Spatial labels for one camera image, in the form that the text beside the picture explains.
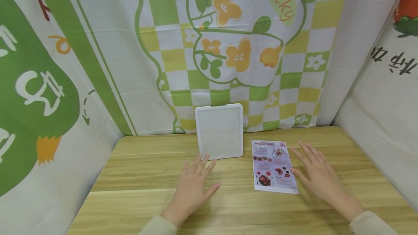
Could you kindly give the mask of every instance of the hand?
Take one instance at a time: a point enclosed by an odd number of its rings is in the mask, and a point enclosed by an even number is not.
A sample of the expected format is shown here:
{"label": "hand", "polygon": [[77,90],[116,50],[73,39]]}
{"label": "hand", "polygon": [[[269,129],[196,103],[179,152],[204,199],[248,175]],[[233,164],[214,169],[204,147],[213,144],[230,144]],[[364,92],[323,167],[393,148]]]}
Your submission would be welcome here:
{"label": "hand", "polygon": [[306,156],[294,147],[291,147],[291,150],[305,165],[310,180],[298,169],[292,168],[291,172],[303,182],[309,191],[330,204],[347,221],[351,222],[357,215],[363,213],[365,209],[344,191],[338,175],[327,162],[325,156],[310,144],[304,144],[302,141],[299,141],[299,144]]}
{"label": "hand", "polygon": [[189,169],[189,161],[184,164],[179,183],[173,201],[161,215],[177,227],[181,227],[185,220],[205,202],[207,202],[213,194],[220,188],[221,184],[217,183],[204,191],[206,178],[215,167],[217,160],[204,169],[209,155],[206,155],[203,161],[199,155]]}

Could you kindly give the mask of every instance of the sleeve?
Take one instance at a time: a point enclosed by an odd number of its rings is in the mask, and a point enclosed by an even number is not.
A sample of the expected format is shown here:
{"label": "sleeve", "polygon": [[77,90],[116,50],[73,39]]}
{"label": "sleeve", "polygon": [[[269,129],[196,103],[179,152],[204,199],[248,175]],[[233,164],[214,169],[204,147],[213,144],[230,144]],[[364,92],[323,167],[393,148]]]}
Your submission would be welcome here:
{"label": "sleeve", "polygon": [[161,216],[154,217],[139,235],[176,235],[177,227]]}
{"label": "sleeve", "polygon": [[366,211],[353,219],[350,230],[355,235],[398,235],[376,214]]}

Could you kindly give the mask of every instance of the green and white checkered pattern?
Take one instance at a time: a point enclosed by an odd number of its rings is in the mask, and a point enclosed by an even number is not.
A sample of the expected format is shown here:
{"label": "green and white checkered pattern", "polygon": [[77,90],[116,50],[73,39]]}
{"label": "green and white checkered pattern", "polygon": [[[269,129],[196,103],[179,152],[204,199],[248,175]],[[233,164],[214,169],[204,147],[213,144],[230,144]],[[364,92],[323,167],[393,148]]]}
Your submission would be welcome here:
{"label": "green and white checkered pattern", "polygon": [[214,83],[198,70],[193,61],[198,35],[187,18],[186,0],[143,0],[140,36],[160,65],[159,90],[178,119],[177,132],[196,131],[195,107],[228,103],[242,104],[245,131],[316,125],[344,0],[304,1],[305,23],[280,54],[273,82],[251,87]]}

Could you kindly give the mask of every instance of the wooden table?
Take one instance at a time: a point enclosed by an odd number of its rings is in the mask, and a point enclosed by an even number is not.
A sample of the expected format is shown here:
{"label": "wooden table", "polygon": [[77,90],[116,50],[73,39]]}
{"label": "wooden table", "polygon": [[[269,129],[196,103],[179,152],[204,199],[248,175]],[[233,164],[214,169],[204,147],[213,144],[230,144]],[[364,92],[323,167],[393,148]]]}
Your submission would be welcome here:
{"label": "wooden table", "polygon": [[[300,195],[255,191],[252,139],[285,141],[289,146],[297,145],[299,139],[310,142],[328,158],[361,204],[399,234],[417,234],[416,213],[337,127],[245,133],[244,156],[218,161],[207,185],[222,182],[223,186],[179,234],[350,234],[347,222],[300,182]],[[122,138],[67,234],[138,234],[170,202],[184,161],[197,153],[194,134]],[[291,161],[303,169],[292,154]]]}

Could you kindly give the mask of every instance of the orange beak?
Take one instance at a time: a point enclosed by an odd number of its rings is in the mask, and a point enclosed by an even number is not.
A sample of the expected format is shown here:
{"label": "orange beak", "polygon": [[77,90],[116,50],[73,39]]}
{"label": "orange beak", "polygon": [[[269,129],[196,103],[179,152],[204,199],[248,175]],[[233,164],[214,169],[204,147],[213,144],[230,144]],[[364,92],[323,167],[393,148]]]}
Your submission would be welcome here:
{"label": "orange beak", "polygon": [[36,141],[36,152],[38,153],[39,165],[45,163],[45,161],[53,161],[53,157],[57,151],[60,141],[61,136],[58,138],[53,136],[51,139],[48,139],[48,137],[38,137],[38,140]]}

